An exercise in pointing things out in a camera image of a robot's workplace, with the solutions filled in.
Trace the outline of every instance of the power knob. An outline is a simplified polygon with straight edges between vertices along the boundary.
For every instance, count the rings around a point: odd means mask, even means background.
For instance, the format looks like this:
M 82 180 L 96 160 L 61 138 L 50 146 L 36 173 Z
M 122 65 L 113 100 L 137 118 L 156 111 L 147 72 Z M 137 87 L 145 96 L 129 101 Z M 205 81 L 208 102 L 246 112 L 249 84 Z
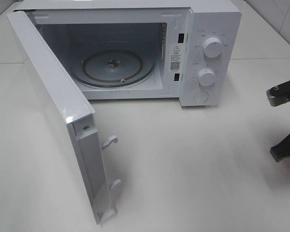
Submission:
M 223 42 L 218 37 L 211 37 L 204 41 L 203 51 L 208 58 L 215 58 L 222 52 Z
M 215 74 L 211 69 L 203 69 L 198 73 L 198 81 L 201 86 L 210 86 L 215 82 Z

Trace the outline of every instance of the white table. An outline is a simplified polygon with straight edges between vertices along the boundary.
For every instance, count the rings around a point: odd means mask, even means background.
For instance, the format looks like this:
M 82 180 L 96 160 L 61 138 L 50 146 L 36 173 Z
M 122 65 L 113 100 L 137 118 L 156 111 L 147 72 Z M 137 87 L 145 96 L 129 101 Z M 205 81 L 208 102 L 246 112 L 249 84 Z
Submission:
M 233 1 L 243 15 L 232 59 L 290 58 L 290 45 L 246 2 Z M 0 63 L 23 62 L 5 15 L 18 4 L 14 3 L 0 16 Z
M 276 58 L 232 60 L 218 107 L 92 101 L 100 137 L 119 137 L 107 179 L 123 181 L 118 214 L 96 226 L 22 60 L 2 53 L 15 64 L 0 64 L 0 232 L 290 232 L 290 159 L 269 154 L 290 133 L 290 103 L 265 95 L 290 79 Z

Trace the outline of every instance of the open door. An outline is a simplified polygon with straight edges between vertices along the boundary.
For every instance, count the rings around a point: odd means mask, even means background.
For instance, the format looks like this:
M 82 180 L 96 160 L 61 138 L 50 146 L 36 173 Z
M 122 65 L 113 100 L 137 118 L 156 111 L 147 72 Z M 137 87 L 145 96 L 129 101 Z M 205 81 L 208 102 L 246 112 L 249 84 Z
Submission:
M 94 109 L 28 15 L 18 11 L 7 16 L 42 110 L 67 158 L 71 153 L 76 156 L 78 175 L 80 171 L 95 220 L 99 224 L 115 213 L 111 205 L 110 187 L 106 183 L 101 150 L 111 142 L 117 142 L 117 138 L 110 137 L 101 147 L 93 118 Z

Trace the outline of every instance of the white microwave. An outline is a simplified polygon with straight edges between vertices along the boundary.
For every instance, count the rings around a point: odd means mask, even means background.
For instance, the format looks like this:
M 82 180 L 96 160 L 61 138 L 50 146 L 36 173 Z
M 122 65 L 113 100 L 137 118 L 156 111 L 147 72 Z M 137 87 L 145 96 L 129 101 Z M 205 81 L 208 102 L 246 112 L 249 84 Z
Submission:
M 8 14 L 62 149 L 99 224 L 113 215 L 87 100 L 179 98 L 216 105 L 241 13 L 230 0 L 24 0 Z

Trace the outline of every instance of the control panel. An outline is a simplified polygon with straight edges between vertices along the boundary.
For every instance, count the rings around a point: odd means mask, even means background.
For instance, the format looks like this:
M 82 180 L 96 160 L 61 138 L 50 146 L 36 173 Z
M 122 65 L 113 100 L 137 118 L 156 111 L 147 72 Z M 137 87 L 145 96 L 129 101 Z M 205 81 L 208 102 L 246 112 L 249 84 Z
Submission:
M 241 13 L 193 13 L 192 17 L 180 102 L 217 105 Z

